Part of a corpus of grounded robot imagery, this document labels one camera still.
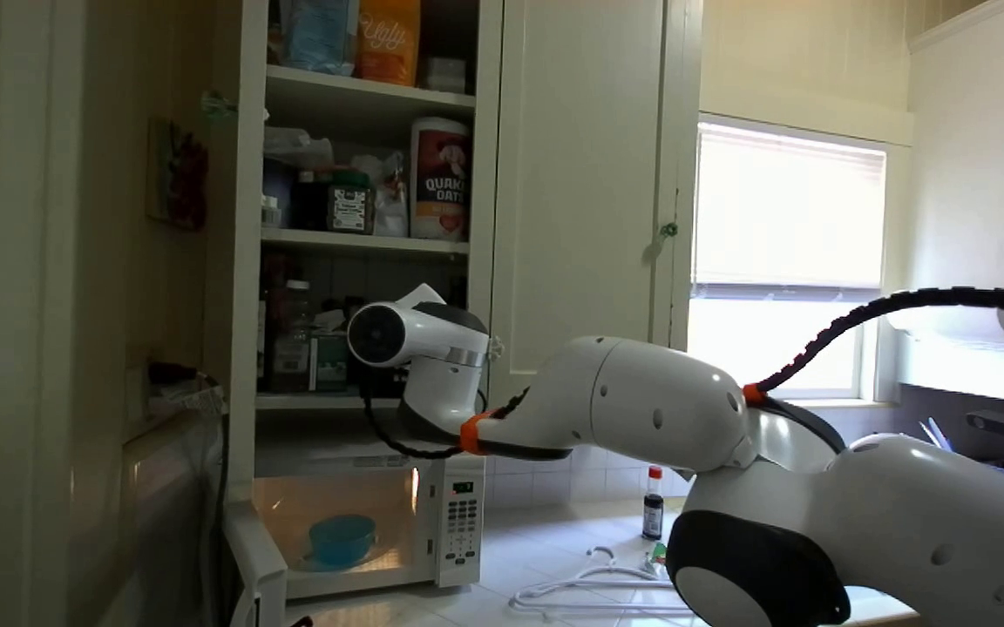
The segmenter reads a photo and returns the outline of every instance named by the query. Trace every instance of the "robotic arm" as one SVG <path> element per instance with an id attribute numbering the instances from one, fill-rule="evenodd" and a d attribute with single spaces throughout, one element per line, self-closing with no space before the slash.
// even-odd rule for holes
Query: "robotic arm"
<path id="1" fill-rule="evenodd" d="M 363 306 L 348 348 L 408 365 L 405 408 L 465 455 L 591 443 L 699 473 L 665 564 L 714 627 L 844 625 L 844 587 L 936 627 L 1004 625 L 1004 477 L 982 465 L 907 435 L 849 451 L 816 416 L 752 408 L 729 374 L 626 338 L 577 338 L 519 400 L 478 413 L 489 335 L 432 289 Z"/>

